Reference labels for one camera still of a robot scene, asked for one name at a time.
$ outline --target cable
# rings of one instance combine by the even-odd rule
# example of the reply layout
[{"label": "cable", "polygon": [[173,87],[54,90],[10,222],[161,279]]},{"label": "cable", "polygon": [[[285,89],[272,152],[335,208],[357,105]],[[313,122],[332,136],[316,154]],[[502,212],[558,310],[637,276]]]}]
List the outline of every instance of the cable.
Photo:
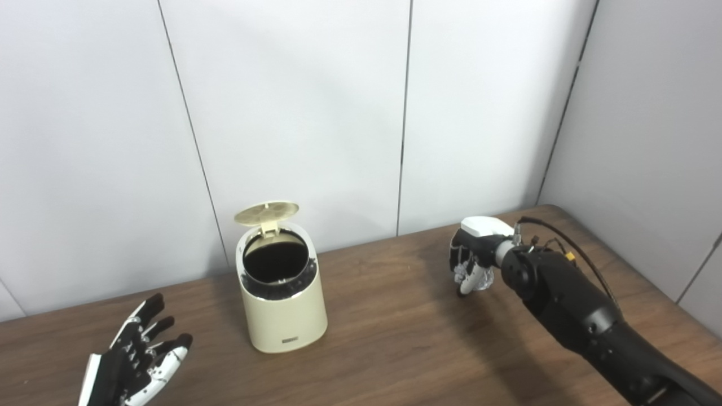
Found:
[{"label": "cable", "polygon": [[619,308],[619,303],[617,302],[617,298],[614,297],[614,294],[612,293],[612,289],[609,287],[609,284],[606,283],[604,276],[601,274],[601,272],[596,267],[596,265],[594,265],[594,263],[591,261],[589,256],[584,251],[582,251],[582,248],[580,248],[577,245],[577,243],[572,241],[571,238],[567,237],[567,235],[564,234],[560,229],[558,229],[555,226],[553,226],[543,220],[540,220],[538,218],[523,216],[522,218],[519,219],[519,221],[517,223],[519,223],[519,224],[531,223],[531,224],[540,225],[542,227],[550,229],[551,231],[556,233],[559,237],[561,237],[562,240],[566,241],[567,244],[569,244],[572,248],[574,248],[579,253],[579,255],[587,263],[587,265],[589,265],[592,272],[594,272],[594,276],[596,276],[596,279],[599,281],[599,283],[601,283],[601,286],[604,289],[604,292],[606,293],[606,295],[609,296],[609,298],[612,300],[612,302],[614,302],[614,305],[617,308]]},{"label": "cable", "polygon": [[556,237],[548,240],[548,241],[544,244],[544,248],[547,248],[547,247],[549,246],[549,244],[551,244],[551,243],[557,243],[557,245],[559,246],[559,249],[562,250],[562,254],[564,254],[564,255],[567,254],[567,250],[564,248],[564,244],[562,244],[562,241],[559,241],[559,239],[556,238]]}]

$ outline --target black robotic arm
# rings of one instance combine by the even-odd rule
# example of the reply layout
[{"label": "black robotic arm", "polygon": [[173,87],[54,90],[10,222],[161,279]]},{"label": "black robotic arm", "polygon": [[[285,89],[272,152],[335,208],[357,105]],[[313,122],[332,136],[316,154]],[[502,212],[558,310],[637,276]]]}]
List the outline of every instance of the black robotic arm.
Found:
[{"label": "black robotic arm", "polygon": [[[631,405],[719,406],[722,396],[669,360],[625,320],[611,292],[605,294],[576,266],[572,256],[521,243],[520,228],[489,224],[492,217],[465,219],[451,242],[451,269],[501,269],[504,283],[564,347],[584,357]],[[520,223],[549,226],[523,218]],[[577,251],[578,247],[569,241]],[[466,295],[470,289],[463,289]]]}]

